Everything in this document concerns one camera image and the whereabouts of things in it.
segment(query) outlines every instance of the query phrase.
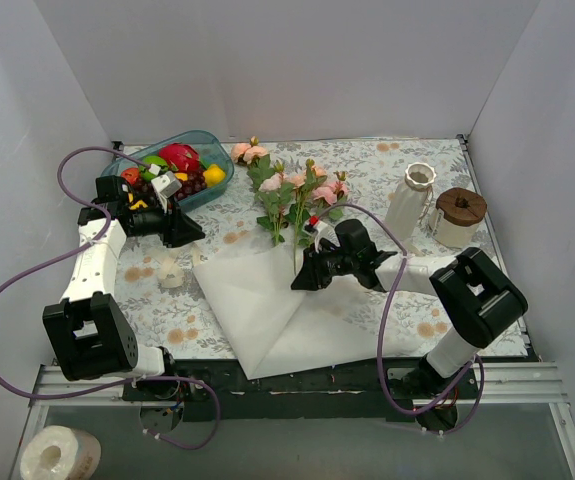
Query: green fruit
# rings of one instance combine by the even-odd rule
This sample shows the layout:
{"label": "green fruit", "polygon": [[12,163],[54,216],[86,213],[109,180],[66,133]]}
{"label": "green fruit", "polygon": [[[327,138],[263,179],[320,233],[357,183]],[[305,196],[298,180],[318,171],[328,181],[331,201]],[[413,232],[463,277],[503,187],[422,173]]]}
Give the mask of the green fruit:
{"label": "green fruit", "polygon": [[[148,163],[150,165],[159,165],[160,166],[160,173],[165,173],[167,170],[169,170],[169,166],[167,165],[167,162],[164,159],[162,159],[156,155],[149,155],[148,157],[143,158],[143,162]],[[140,177],[143,180],[145,180],[146,182],[151,182],[152,179],[156,178],[156,175],[151,173],[149,170],[147,170],[142,165],[139,165],[138,169],[140,170]]]}

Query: floral tablecloth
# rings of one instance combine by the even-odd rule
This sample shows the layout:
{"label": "floral tablecloth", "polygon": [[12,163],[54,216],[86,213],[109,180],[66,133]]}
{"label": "floral tablecloth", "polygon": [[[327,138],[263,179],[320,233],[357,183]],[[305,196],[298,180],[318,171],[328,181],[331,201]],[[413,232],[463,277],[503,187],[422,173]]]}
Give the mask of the floral tablecloth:
{"label": "floral tablecloth", "polygon": [[[288,173],[302,171],[305,161],[313,158],[329,172],[346,170],[350,201],[364,206],[384,218],[389,200],[405,167],[424,161],[436,169],[435,196],[451,187],[473,189],[467,163],[457,140],[355,139],[330,141],[281,142],[263,144],[272,160],[281,160]],[[132,153],[140,147],[126,147]],[[180,250],[176,264],[184,271],[184,282],[176,288],[162,288],[155,275],[158,263],[148,252],[162,247],[157,236],[127,239],[120,256],[115,296],[127,316],[138,341],[146,345],[164,345],[175,358],[235,358],[209,304],[194,278],[191,268],[219,250],[232,245],[256,227],[256,217],[263,215],[254,202],[251,182],[245,167],[236,167],[226,193],[190,213],[207,237]],[[347,211],[346,216],[360,216]],[[416,227],[411,239],[416,252],[447,255],[457,250],[437,243],[430,235],[427,218]],[[372,239],[379,248],[393,249],[383,232],[366,218]],[[496,252],[487,225],[481,224],[473,246],[492,258]],[[384,294],[370,292],[369,301],[361,304],[349,318],[361,328],[376,332],[382,313]],[[448,330],[449,318],[440,302],[420,294],[399,292],[392,306],[388,331],[409,346],[405,354],[422,356]],[[522,356],[525,345],[518,324],[505,331],[483,351],[487,356]]]}

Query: pink flower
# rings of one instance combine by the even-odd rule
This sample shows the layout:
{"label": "pink flower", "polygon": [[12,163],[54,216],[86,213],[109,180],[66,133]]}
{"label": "pink flower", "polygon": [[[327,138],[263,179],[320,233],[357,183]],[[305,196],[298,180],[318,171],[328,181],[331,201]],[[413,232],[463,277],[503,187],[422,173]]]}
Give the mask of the pink flower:
{"label": "pink flower", "polygon": [[289,183],[293,183],[294,187],[300,188],[305,184],[305,175],[303,173],[299,173],[294,175],[288,180]]}
{"label": "pink flower", "polygon": [[311,171],[314,172],[314,175],[317,177],[322,177],[323,175],[327,175],[327,172],[324,168],[319,167],[318,165],[312,165]]}
{"label": "pink flower", "polygon": [[250,148],[251,145],[249,145],[248,143],[237,143],[236,145],[231,147],[231,153],[229,154],[229,156],[231,157],[232,161],[236,163],[240,160],[240,157],[242,157],[245,154],[245,152]]}
{"label": "pink flower", "polygon": [[268,153],[269,152],[264,147],[251,147],[245,151],[245,154],[243,155],[243,161],[249,165],[256,158],[264,157]]}
{"label": "pink flower", "polygon": [[333,205],[338,201],[338,196],[329,185],[321,185],[311,192],[311,195],[313,200],[319,200],[322,198],[328,205]]}
{"label": "pink flower", "polygon": [[332,189],[332,191],[339,197],[344,197],[349,193],[349,189],[345,182],[341,182],[340,180],[325,182],[323,186],[327,186]]}
{"label": "pink flower", "polygon": [[278,190],[280,185],[283,183],[283,175],[280,173],[274,173],[271,177],[260,184],[258,189],[260,192],[273,192]]}

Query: white canister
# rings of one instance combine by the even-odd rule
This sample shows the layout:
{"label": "white canister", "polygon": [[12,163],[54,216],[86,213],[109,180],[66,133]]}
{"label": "white canister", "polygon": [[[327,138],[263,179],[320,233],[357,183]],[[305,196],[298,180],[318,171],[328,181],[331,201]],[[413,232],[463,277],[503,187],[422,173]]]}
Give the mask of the white canister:
{"label": "white canister", "polygon": [[100,443],[93,435],[52,425],[41,430],[20,459],[24,480],[86,480],[100,461]]}
{"label": "white canister", "polygon": [[405,170],[385,217],[385,225],[399,241],[414,232],[435,179],[436,171],[426,163],[412,163]]}
{"label": "white canister", "polygon": [[436,201],[429,227],[436,241],[446,247],[464,248],[471,242],[487,213],[487,202],[475,192],[451,188]]}

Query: gray wall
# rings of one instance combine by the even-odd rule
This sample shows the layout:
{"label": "gray wall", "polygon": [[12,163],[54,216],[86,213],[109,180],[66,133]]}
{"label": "gray wall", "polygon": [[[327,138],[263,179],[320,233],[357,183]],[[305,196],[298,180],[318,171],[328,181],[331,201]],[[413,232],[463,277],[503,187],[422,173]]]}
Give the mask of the gray wall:
{"label": "gray wall", "polygon": [[575,421],[575,2],[540,2],[471,141],[530,334],[560,366]]}
{"label": "gray wall", "polygon": [[[34,3],[0,0],[0,284],[76,245],[77,207],[63,199],[56,166],[70,150],[99,143],[107,136]],[[66,178],[91,195],[106,161],[87,158]],[[71,266],[23,280],[0,298],[0,372],[18,387],[31,389],[39,362],[51,358],[42,308],[58,301]],[[0,478],[27,412],[27,400],[0,387]]]}
{"label": "gray wall", "polygon": [[468,133],[538,0],[36,0],[112,138]]}

